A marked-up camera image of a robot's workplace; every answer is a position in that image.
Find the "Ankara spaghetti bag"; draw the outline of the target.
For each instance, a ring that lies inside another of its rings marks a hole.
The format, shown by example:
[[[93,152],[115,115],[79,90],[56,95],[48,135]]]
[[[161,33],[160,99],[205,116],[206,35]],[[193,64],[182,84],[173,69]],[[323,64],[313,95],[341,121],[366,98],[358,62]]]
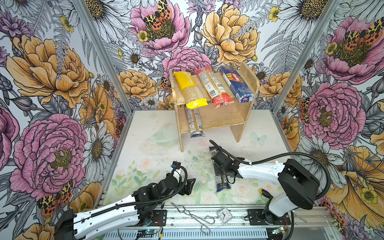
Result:
[[[189,109],[187,106],[185,106],[185,111],[187,114],[191,138],[204,137],[205,134],[203,133],[202,120],[199,110]]]
[[[230,184],[227,181],[226,176],[221,172],[219,167],[213,163],[214,171],[215,171],[215,181],[217,186],[217,192],[220,192],[225,189],[231,189]]]

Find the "red spaghetti bag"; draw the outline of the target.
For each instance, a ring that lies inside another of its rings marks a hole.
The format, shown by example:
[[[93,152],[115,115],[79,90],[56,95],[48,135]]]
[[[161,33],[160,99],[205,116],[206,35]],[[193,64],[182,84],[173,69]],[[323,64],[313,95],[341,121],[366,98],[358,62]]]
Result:
[[[226,92],[225,88],[211,67],[200,68],[196,70],[196,74],[203,83],[215,108],[229,105],[234,102]]]

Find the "yellow spaghetti bag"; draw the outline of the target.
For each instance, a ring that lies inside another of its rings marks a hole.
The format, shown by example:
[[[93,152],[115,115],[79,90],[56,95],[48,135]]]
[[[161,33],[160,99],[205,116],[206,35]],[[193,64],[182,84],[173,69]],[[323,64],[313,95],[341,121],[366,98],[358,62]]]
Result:
[[[197,87],[191,73],[174,72],[174,76],[178,82],[188,109],[193,110],[208,105],[207,99]]]

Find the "blue Barilla spaghetti box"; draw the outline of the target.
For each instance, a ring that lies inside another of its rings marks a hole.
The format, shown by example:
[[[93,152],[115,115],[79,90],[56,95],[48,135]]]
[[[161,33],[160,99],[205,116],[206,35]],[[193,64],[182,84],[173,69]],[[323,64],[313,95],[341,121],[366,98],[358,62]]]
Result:
[[[219,72],[239,103],[254,101],[255,95],[232,65],[221,66]]]

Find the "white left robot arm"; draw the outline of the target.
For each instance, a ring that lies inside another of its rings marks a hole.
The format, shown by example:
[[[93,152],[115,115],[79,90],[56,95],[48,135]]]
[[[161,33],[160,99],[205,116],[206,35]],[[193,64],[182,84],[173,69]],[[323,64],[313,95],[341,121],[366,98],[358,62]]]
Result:
[[[156,217],[154,210],[175,195],[190,195],[195,179],[182,180],[168,173],[159,183],[139,188],[113,204],[75,213],[68,210],[55,226],[55,240],[92,240],[122,227],[148,226]]]

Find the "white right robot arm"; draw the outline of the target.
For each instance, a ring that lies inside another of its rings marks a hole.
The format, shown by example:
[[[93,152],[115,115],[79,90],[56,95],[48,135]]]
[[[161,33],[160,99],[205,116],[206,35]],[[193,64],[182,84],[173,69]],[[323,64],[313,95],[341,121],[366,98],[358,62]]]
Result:
[[[295,209],[311,210],[315,201],[324,195],[324,192],[318,192],[320,181],[296,160],[271,162],[276,158],[285,157],[286,154],[249,162],[244,158],[235,158],[218,147],[211,147],[210,150],[211,160],[225,177],[234,180],[258,179],[278,184],[283,188],[283,192],[276,196],[272,196],[267,190],[260,190],[268,202],[259,216],[268,222],[282,218]]]

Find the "small white clock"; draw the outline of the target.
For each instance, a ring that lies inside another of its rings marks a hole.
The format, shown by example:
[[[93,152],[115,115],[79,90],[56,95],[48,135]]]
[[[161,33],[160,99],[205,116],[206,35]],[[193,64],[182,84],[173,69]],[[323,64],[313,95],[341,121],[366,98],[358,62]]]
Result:
[[[226,225],[228,222],[230,222],[233,219],[233,215],[231,211],[226,207],[220,209],[217,212],[217,217],[222,223],[222,225]]]

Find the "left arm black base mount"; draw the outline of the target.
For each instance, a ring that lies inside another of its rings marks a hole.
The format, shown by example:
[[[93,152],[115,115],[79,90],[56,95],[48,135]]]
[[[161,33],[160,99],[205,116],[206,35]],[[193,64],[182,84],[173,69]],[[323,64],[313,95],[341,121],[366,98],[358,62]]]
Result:
[[[140,215],[139,226],[165,227],[167,222],[167,210],[153,210]]]

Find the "yellow black handled tool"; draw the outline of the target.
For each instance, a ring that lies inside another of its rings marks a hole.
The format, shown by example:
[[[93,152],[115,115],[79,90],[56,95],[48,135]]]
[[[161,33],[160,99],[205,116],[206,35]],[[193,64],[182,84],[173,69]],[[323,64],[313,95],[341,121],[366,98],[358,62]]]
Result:
[[[272,196],[267,190],[260,189],[259,192],[260,192],[260,194],[261,194],[263,197],[265,197],[265,198],[267,198],[267,199],[272,199],[272,198],[273,198],[273,196]]]

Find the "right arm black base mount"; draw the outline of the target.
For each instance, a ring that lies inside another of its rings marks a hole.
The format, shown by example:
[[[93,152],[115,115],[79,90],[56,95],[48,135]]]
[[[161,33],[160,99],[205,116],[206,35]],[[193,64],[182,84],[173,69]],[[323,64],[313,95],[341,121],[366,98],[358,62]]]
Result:
[[[282,217],[276,217],[270,213],[265,214],[263,209],[248,209],[244,220],[248,221],[251,226],[280,225],[284,227],[291,224],[288,213]]]

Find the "aluminium corner post right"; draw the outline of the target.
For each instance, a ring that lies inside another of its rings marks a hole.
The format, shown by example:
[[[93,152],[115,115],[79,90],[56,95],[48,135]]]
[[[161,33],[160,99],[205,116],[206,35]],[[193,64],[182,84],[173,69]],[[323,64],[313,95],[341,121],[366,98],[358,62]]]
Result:
[[[314,31],[309,35],[308,41],[306,42],[303,50],[301,51],[297,62],[295,63],[285,85],[282,88],[282,91],[280,92],[279,96],[277,97],[273,105],[273,108],[272,108],[273,114],[276,114],[278,112],[278,109],[280,108],[282,103],[285,101],[286,97],[288,96],[288,93],[290,92],[291,88],[296,82],[301,72],[301,69],[305,64],[307,57],[310,55],[310,51],[315,47],[323,31],[329,25],[329,22],[331,21],[332,16],[336,12],[339,4],[340,4],[340,1],[336,1],[336,0],[327,2],[318,23],[315,25]]]

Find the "aluminium corner post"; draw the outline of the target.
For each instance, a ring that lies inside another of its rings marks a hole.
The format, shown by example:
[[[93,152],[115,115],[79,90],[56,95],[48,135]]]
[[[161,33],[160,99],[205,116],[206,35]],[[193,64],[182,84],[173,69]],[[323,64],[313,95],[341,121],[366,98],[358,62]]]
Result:
[[[295,63],[285,85],[282,88],[282,91],[280,92],[279,96],[277,97],[273,105],[273,108],[272,108],[273,114],[276,114],[278,112],[278,109],[280,108],[282,103],[285,101],[286,97],[288,96],[288,93],[290,92],[291,88],[296,82],[301,72],[301,69],[305,64],[307,57],[310,55],[310,51],[315,47],[323,31],[329,25],[329,22],[331,21],[332,16],[336,12],[339,4],[340,4],[340,1],[336,1],[336,0],[327,2],[318,23],[315,25],[314,31],[309,35],[308,41],[306,42],[303,50],[301,51],[297,62]]]
[[[127,114],[129,116],[132,116],[134,110],[126,96],[126,93],[122,87],[122,84],[120,83],[120,80],[118,79],[118,74],[116,73],[115,68],[110,60],[108,52],[104,46],[103,40],[97,32],[97,28],[93,23],[92,16],[87,8],[85,1],[74,1],[74,6],[75,9],[78,11],[80,19],[82,20],[82,23],[88,33],[88,38],[94,44],[98,56],[100,57]]]

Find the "aluminium corner post left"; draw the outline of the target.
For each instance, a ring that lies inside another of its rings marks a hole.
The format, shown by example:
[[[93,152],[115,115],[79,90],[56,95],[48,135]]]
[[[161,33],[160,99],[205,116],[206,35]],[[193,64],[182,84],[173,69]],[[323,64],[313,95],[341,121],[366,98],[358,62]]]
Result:
[[[116,73],[115,68],[110,60],[108,52],[104,46],[103,40],[97,32],[97,28],[93,23],[92,16],[87,8],[85,1],[74,1],[74,6],[75,9],[78,11],[80,19],[82,20],[82,23],[88,33],[88,38],[94,44],[98,56],[100,57],[127,114],[129,116],[132,116],[134,110],[126,96],[126,93],[122,87],[122,84],[120,83],[120,80],[118,79],[118,74]]]

